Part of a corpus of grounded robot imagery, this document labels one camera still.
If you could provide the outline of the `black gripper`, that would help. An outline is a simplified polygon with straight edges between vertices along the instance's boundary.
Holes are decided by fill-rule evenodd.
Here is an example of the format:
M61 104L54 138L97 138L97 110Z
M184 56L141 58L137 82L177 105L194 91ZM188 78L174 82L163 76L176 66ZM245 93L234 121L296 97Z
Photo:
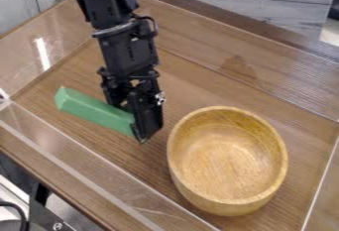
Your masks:
M150 27L149 18L133 19L91 33L103 60L97 74L105 102L121 110L129 107L134 120L130 129L139 144L162 128L155 35L157 28Z

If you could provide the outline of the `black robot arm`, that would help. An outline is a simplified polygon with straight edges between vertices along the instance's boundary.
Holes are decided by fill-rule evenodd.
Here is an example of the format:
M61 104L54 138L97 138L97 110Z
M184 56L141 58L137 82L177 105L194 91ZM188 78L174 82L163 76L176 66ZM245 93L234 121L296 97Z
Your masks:
M135 0L75 0L90 23L103 66L97 70L103 99L61 87L58 110L143 143L162 128L163 92L158 87L157 24L134 13Z

